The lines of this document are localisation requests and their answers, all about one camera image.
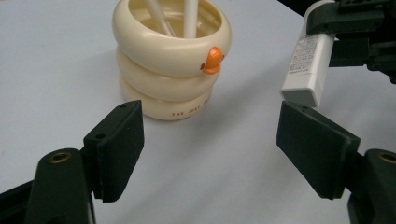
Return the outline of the clear ballpoint pen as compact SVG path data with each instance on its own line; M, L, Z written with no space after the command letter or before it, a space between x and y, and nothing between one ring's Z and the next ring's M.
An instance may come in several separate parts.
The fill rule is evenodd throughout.
M172 27L170 26L170 23L166 20L162 7L159 4L159 2L157 0L144 0L144 1L149 15L158 25L159 29L165 35L175 37L176 35Z

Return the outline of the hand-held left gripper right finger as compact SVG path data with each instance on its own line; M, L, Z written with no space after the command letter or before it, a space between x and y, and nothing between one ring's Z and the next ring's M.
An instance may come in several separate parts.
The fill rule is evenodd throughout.
M347 186L347 164L361 140L316 110L290 101L281 105L276 145L319 197L338 199Z

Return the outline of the white capped pen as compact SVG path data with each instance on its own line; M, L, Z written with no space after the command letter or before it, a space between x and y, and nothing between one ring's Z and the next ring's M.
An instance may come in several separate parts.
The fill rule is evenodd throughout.
M199 0L184 0L183 37L195 38Z

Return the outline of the cream ringed pen holder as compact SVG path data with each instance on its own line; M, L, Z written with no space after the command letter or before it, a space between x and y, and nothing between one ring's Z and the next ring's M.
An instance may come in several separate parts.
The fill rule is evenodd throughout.
M142 102L148 117L184 119L209 100L232 44L232 29L219 7L199 0L196 37L185 38L184 1L158 2L174 37L161 33L145 0L120 0L114 9L120 88L126 100Z

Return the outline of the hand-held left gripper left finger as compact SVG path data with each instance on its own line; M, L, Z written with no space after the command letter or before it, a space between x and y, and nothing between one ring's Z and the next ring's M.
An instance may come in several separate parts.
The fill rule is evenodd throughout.
M120 198L144 147L140 100L116 106L83 139L89 189L103 203Z

